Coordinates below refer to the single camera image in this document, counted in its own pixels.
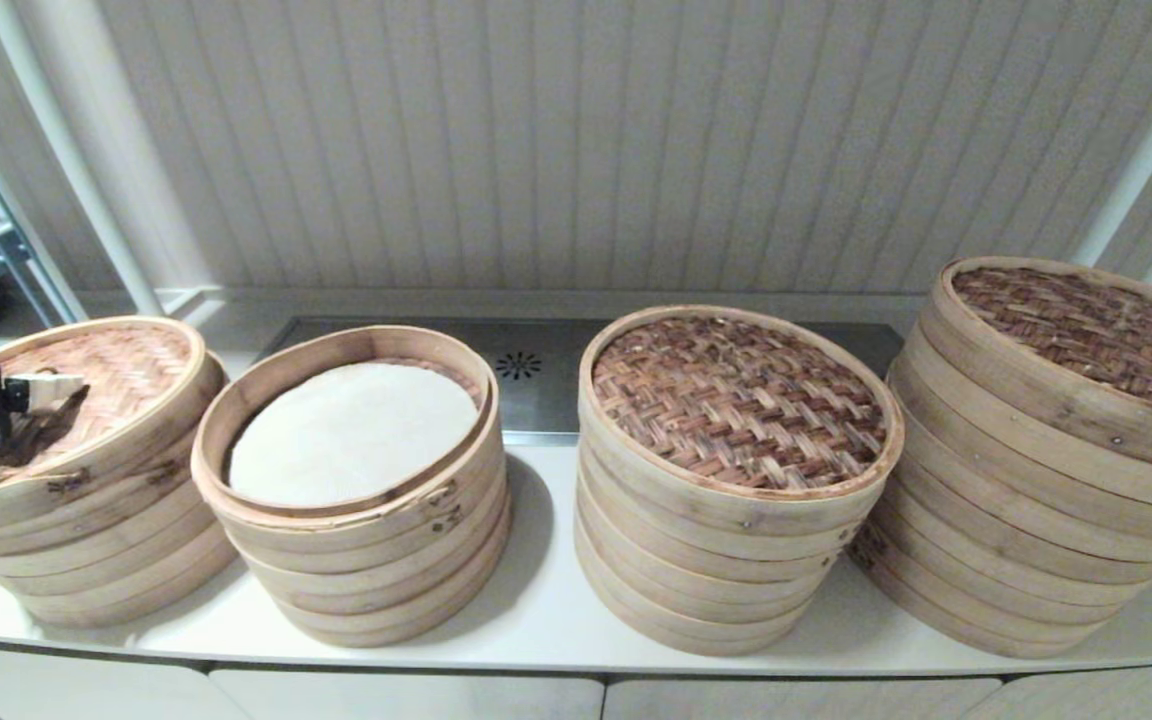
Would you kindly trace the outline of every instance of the cabinet door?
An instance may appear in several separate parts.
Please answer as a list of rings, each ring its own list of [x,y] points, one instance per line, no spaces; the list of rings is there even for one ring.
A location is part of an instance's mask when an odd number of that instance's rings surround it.
[[[602,683],[479,675],[212,670],[252,720],[598,720]]]
[[[0,651],[3,720],[247,720],[188,667]]]
[[[954,719],[1002,683],[963,680],[630,680],[607,688],[602,720]]]
[[[1030,675],[1014,680],[980,703],[968,720],[1152,720],[1152,667],[1094,673]]]

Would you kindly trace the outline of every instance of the woven bamboo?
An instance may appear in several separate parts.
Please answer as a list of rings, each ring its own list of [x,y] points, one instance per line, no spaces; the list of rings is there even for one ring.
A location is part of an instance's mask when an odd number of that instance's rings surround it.
[[[17,420],[0,454],[0,584],[28,611],[123,623],[233,560],[188,478],[198,419],[225,382],[196,331],[150,318],[68,325],[0,348],[0,365],[90,382],[65,414]]]
[[[1044,657],[1152,583],[1152,287],[953,263],[888,382],[909,442],[852,556],[893,600]]]
[[[591,588],[639,632],[705,655],[793,628],[904,441],[857,359],[726,306],[608,325],[581,361],[579,418]]]
[[[310,377],[365,361],[417,365],[460,382],[479,410],[473,427],[447,455],[373,497],[290,507],[229,488],[228,452],[252,416]],[[209,409],[192,469],[279,609],[324,642],[372,646],[442,623],[486,582],[508,535],[495,376],[470,348],[433,331],[344,331],[262,361]]]

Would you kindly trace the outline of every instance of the bamboo steamer rim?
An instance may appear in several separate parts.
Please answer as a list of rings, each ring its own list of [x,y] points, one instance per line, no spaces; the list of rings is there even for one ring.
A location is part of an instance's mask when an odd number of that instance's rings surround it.
[[[61,471],[70,468],[83,467],[84,461],[86,461],[88,457],[100,454],[100,452],[105,452],[109,447],[123,442],[123,439],[129,434],[141,432],[141,425],[147,423],[147,420],[152,420],[165,409],[165,407],[173,406],[174,401],[177,400],[180,395],[183,395],[183,393],[187,393],[188,389],[191,388],[195,379],[202,372],[204,363],[207,361],[206,343],[202,340],[202,334],[198,333],[196,328],[189,327],[188,324],[172,318],[147,318],[146,316],[139,314],[121,314],[116,316],[116,318],[101,318],[97,320],[88,320],[86,323],[61,325],[61,327],[51,328],[50,331],[44,331],[41,333],[35,333],[31,334],[31,336],[18,338],[18,340],[0,347],[0,363],[3,363],[3,361],[9,359],[9,357],[33,350],[36,347],[54,344],[55,342],[69,340],[69,338],[77,338],[83,336],[83,334],[92,334],[105,331],[137,329],[143,327],[154,327],[166,332],[177,333],[185,341],[185,363],[183,372],[180,373],[177,379],[175,379],[175,382],[166,389],[166,392],[160,393],[159,397],[156,397],[154,402],[151,402],[147,407],[142,407],[142,409],[134,415],[131,419],[124,420],[120,427],[88,439],[88,441],[83,442],[78,447],[74,447],[71,450],[68,450],[58,457],[52,457],[40,462],[37,467],[22,469],[18,473],[14,473],[12,477],[0,482],[0,488],[18,486],[18,484],[22,483],[39,480],[44,478],[45,475],[61,473]]]
[[[972,270],[991,268],[1038,270],[1038,272],[1059,275],[1082,275],[1084,279],[1087,279],[1087,281],[1116,287],[1120,288],[1120,290],[1135,291],[1151,301],[1152,285],[1134,281],[1131,278],[1109,273],[1106,272],[1106,270],[1089,268],[1084,265],[1074,265],[1070,263],[1061,263],[1061,260],[1047,260],[1043,258],[1009,258],[1009,256],[983,256],[983,258],[961,258],[954,260],[945,265],[945,268],[941,270],[941,274],[935,282],[935,289],[939,290],[946,300],[948,300],[948,304],[950,304],[952,309],[956,310],[957,313],[961,314],[960,319],[963,319],[965,323],[972,325],[973,329],[986,333],[987,338],[996,339],[995,342],[990,343],[992,350],[1005,353],[1013,359],[1018,359],[1021,364],[1029,365],[1029,367],[1033,369],[1040,369],[1044,373],[1051,373],[1055,370],[1056,376],[1061,378],[1062,382],[1073,382],[1074,387],[1079,388],[1082,392],[1108,393],[1108,395],[1119,402],[1126,402],[1126,404],[1130,406],[1147,407],[1149,410],[1152,410],[1152,400],[1135,396],[1132,393],[1123,392],[1107,382],[1093,381],[1093,379],[1087,378],[1084,374],[1075,373],[1074,370],[1070,370],[1069,367],[1052,363],[1051,359],[1046,359],[1046,357],[1033,353],[1028,346],[1024,346],[1024,343],[1011,340],[1011,338],[1008,338],[1005,333],[996,331],[991,324],[980,318],[975,310],[972,310],[972,306],[968,305],[958,296],[958,293],[954,290],[954,278],[961,273],[972,272]]]
[[[602,350],[616,338],[622,336],[628,331],[639,327],[654,320],[669,318],[669,316],[679,314],[694,314],[700,316],[702,318],[726,318],[735,320],[744,320],[744,323],[750,323],[752,325],[758,325],[760,328],[781,332],[788,334],[788,336],[797,338],[797,340],[804,341],[808,344],[813,346],[829,357],[829,359],[835,361],[838,364],[850,370],[856,377],[865,384],[865,387],[874,395],[874,402],[878,404],[879,409],[882,410],[882,420],[887,425],[887,438],[882,441],[882,450],[879,452],[878,456],[873,462],[870,462],[869,467],[856,475],[854,478],[846,479],[841,483],[832,484],[832,486],[819,487],[819,488],[750,488],[744,486],[736,486],[736,484],[723,483],[714,480],[713,478],[705,477],[705,475],[695,473],[691,470],[680,468],[672,462],[664,460],[654,452],[649,450],[643,444],[636,441],[630,434],[626,433],[624,430],[616,424],[615,420],[607,415],[607,411],[602,410],[602,406],[599,402],[594,402],[594,362],[598,361],[599,355],[602,355]],[[810,502],[824,502],[828,501],[835,497],[846,497],[850,493],[858,491],[858,488],[865,488],[872,486],[873,483],[881,480],[886,477],[887,472],[892,470],[892,467],[896,465],[896,458],[900,457],[901,447],[905,442],[905,424],[904,419],[901,418],[900,409],[896,407],[896,400],[892,396],[890,392],[887,389],[886,384],[882,384],[881,379],[872,372],[864,363],[859,359],[855,359],[851,354],[849,354],[844,348],[833,343],[826,338],[820,338],[819,334],[812,331],[799,327],[794,323],[788,320],[782,320],[781,318],[774,318],[772,314],[760,314],[751,313],[749,310],[740,310],[735,306],[719,306],[719,305],[660,305],[660,306],[646,306],[644,310],[636,311],[636,313],[630,313],[622,316],[622,318],[613,320],[607,327],[602,328],[602,332],[596,334],[594,340],[585,346],[584,355],[581,355],[579,362],[579,392],[581,395],[589,397],[585,406],[593,411],[596,418],[602,423],[604,427],[612,433],[620,442],[622,447],[628,448],[641,460],[649,462],[654,469],[662,471],[664,477],[677,479],[684,483],[692,484],[698,488],[703,488],[705,492],[713,492],[720,497],[744,497],[749,500],[763,500],[773,502],[795,502],[795,503],[810,503]]]
[[[467,430],[465,435],[461,437],[457,445],[440,457],[435,457],[430,461],[425,468],[417,470],[416,473],[408,475],[403,479],[391,483],[389,487],[384,488],[380,492],[372,493],[370,497],[356,497],[351,500],[346,500],[342,502],[324,503],[324,505],[279,505],[273,502],[265,502],[256,500],[256,498],[242,495],[229,487],[228,473],[229,473],[229,456],[233,452],[234,444],[238,441],[242,437],[243,430],[247,429],[247,424],[251,423],[251,419],[256,415],[260,414],[270,402],[274,401],[274,397],[283,395],[285,392],[298,387],[306,379],[310,379],[320,373],[328,372],[328,370],[362,363],[366,359],[344,359],[342,363],[325,366],[324,369],[316,370],[311,374],[300,376],[294,379],[291,384],[287,384],[285,387],[279,387],[276,391],[271,393],[268,397],[262,397],[260,407],[247,418],[242,420],[238,425],[237,432],[234,432],[233,437],[225,439],[225,447],[221,450],[221,457],[218,465],[215,457],[212,457],[211,452],[209,452],[210,439],[214,435],[218,430],[215,430],[215,424],[212,423],[212,415],[219,414],[219,411],[227,409],[226,406],[233,404],[233,402],[247,401],[248,388],[252,384],[260,381],[262,376],[276,372],[283,364],[289,363],[291,359],[296,359],[302,355],[311,356],[314,355],[314,350],[325,346],[333,346],[339,341],[347,340],[348,338],[370,338],[376,334],[384,333],[408,333],[412,336],[425,336],[429,340],[433,340],[440,343],[447,343],[457,351],[465,355],[468,363],[476,365],[479,370],[479,378],[467,378],[468,381],[475,382],[476,387],[479,388],[480,397],[475,397],[472,393],[471,400],[476,401],[477,416],[475,424]],[[415,357],[417,361],[429,361],[429,357]],[[447,479],[467,463],[468,460],[472,458],[480,447],[483,447],[486,439],[492,434],[492,430],[495,426],[495,419],[499,415],[499,387],[495,379],[495,373],[492,372],[488,363],[477,354],[470,346],[457,341],[448,334],[431,331],[429,328],[415,327],[415,325],[367,325],[362,328],[349,328],[346,331],[340,331],[335,333],[325,334],[325,336],[314,338],[314,340],[308,340],[294,344],[293,347],[285,348],[274,355],[270,355],[266,359],[262,359],[249,367],[237,381],[230,382],[228,387],[220,391],[219,395],[215,395],[215,400],[211,402],[207,407],[207,411],[202,416],[200,423],[198,423],[198,434],[195,439],[194,452],[192,452],[192,470],[194,477],[198,484],[200,484],[202,492],[209,502],[214,507],[217,511],[225,511],[223,503],[236,503],[245,507],[248,510],[252,511],[257,518],[260,518],[259,523],[252,521],[252,518],[241,518],[247,524],[256,524],[262,528],[275,529],[275,530],[293,530],[293,532],[313,532],[319,526],[314,526],[314,520],[326,521],[326,528],[340,528],[349,524],[361,523],[362,521],[380,518],[388,511],[401,509],[402,506],[411,501],[414,497],[426,495],[430,491],[434,491],[435,487],[442,486]],[[430,473],[431,468],[438,468]],[[310,524],[305,528],[288,528],[285,524],[286,520],[306,520]]]

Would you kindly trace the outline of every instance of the white countertop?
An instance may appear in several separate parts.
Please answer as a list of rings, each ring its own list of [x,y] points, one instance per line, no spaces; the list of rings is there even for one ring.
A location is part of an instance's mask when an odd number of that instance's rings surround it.
[[[977,675],[1152,665],[1152,588],[1074,651],[1011,660],[920,623],[846,559],[794,632],[768,650],[732,659],[677,652],[622,624],[585,583],[573,551],[575,448],[508,450],[517,515],[502,563],[464,611],[419,638],[326,646],[283,620],[236,561],[168,609],[101,630],[38,624],[0,588],[0,642],[262,664],[614,674]]]

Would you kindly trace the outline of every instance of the bamboo steamer basket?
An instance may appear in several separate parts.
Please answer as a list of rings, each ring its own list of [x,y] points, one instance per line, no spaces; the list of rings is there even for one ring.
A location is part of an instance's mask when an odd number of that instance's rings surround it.
[[[270,401],[366,361],[420,366],[461,384],[477,407],[475,424],[447,454],[372,497],[287,506],[229,487],[229,452]],[[429,329],[344,331],[262,361],[207,410],[192,467],[202,497],[279,609],[328,643],[370,647],[442,623],[472,600],[508,537],[495,376],[471,348]]]
[[[0,454],[0,584],[60,626],[124,623],[192,592],[234,559],[189,482],[206,406],[225,384],[183,323],[111,318],[0,348],[5,374],[83,374],[73,414],[14,419],[23,445],[63,419],[32,456]]]
[[[578,407],[581,568],[627,624],[702,655],[793,629],[904,441],[858,359],[727,306],[608,325],[582,356]]]
[[[909,439],[852,556],[893,600],[1046,657],[1152,583],[1152,287],[952,263],[888,382]]]

